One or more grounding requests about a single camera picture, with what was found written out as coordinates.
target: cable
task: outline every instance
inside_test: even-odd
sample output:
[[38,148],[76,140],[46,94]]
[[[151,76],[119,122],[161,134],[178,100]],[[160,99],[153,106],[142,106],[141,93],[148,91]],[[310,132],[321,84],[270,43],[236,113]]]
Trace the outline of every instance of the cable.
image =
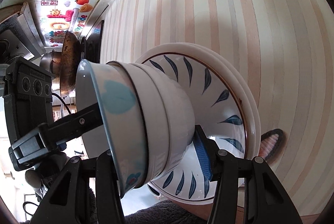
[[25,209],[25,206],[27,205],[27,204],[33,204],[33,205],[36,205],[37,207],[38,207],[38,205],[36,204],[36,203],[33,203],[33,202],[31,202],[31,201],[25,201],[24,203],[23,203],[23,211],[26,213],[26,214],[28,214],[28,215],[30,215],[30,216],[33,216],[32,214],[30,214],[30,213],[28,213],[27,211],[26,211],[26,209]]
[[71,111],[70,111],[70,109],[67,107],[65,101],[64,101],[59,95],[57,95],[56,93],[52,93],[52,95],[53,95],[53,96],[56,96],[56,97],[57,97],[57,98],[64,104],[64,106],[66,107],[68,113],[71,114]]

